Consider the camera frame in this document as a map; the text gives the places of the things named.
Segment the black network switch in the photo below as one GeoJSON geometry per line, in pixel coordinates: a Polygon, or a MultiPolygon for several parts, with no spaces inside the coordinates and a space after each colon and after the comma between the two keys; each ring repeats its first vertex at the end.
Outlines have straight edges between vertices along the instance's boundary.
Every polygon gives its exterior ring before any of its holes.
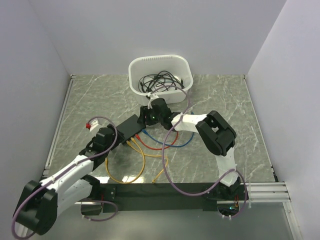
{"type": "Polygon", "coordinates": [[[140,133],[145,128],[145,125],[139,122],[139,117],[133,114],[131,117],[120,123],[116,129],[118,132],[117,144],[125,144],[126,141],[140,133]]]}

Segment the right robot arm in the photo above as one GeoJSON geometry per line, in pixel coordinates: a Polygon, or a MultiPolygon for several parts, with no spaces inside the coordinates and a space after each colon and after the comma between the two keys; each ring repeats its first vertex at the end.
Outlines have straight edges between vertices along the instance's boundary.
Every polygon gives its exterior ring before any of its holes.
{"type": "Polygon", "coordinates": [[[217,111],[200,115],[174,112],[163,98],[157,98],[140,107],[137,122],[145,127],[159,123],[166,130],[199,134],[206,148],[215,155],[219,173],[216,188],[220,195],[226,200],[237,195],[241,183],[234,154],[237,134],[217,111]]]}

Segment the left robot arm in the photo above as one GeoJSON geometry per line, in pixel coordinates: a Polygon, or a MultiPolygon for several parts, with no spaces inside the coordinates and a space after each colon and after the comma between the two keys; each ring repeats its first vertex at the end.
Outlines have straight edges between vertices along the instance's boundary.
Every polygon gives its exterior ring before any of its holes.
{"type": "Polygon", "coordinates": [[[88,199],[100,203],[103,200],[101,183],[90,173],[104,162],[122,137],[123,134],[111,125],[101,127],[67,166],[39,182],[28,182],[12,216],[14,237],[18,237],[16,223],[34,234],[44,235],[58,216],[76,202],[88,199]]]}

